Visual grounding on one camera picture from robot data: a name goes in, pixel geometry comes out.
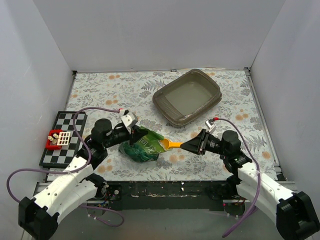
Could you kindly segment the green litter bag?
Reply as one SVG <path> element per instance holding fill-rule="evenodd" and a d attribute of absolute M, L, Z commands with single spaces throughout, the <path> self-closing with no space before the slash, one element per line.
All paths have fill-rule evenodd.
<path fill-rule="evenodd" d="M 118 151 L 136 163 L 156 161 L 160 154 L 167 151 L 162 143 L 165 138 L 143 126 L 139 126 L 137 129 L 140 132 L 145 131 L 147 134 L 133 144 L 128 141 L 121 143 L 118 146 Z"/>

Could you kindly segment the yellow plastic scoop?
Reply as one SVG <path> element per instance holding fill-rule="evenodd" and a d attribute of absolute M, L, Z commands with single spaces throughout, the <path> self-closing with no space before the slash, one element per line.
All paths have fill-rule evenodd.
<path fill-rule="evenodd" d="M 163 140 L 159 141 L 161 146 L 163 147 L 164 150 L 169 151 L 171 149 L 179 149 L 181 145 L 183 144 L 182 142 L 173 142 L 170 141 L 167 138 L 164 138 Z"/>

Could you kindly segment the grey litter box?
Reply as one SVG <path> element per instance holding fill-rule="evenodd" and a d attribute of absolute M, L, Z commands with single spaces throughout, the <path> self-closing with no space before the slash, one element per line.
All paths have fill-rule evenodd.
<path fill-rule="evenodd" d="M 202 70 L 192 69 L 156 91 L 152 102 L 164 118 L 180 128 L 212 109 L 221 99 L 219 85 Z"/>

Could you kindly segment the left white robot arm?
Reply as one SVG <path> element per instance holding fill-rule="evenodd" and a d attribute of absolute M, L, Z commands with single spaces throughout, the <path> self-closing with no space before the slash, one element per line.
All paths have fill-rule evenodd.
<path fill-rule="evenodd" d="M 94 170 L 107 157 L 107 149 L 124 142 L 134 144 L 147 134 L 127 116 L 115 127 L 108 119 L 97 120 L 82 149 L 59 176 L 32 198 L 19 202 L 18 225 L 36 240 L 50 239 L 74 209 L 89 199 L 106 196 L 106 182 Z"/>

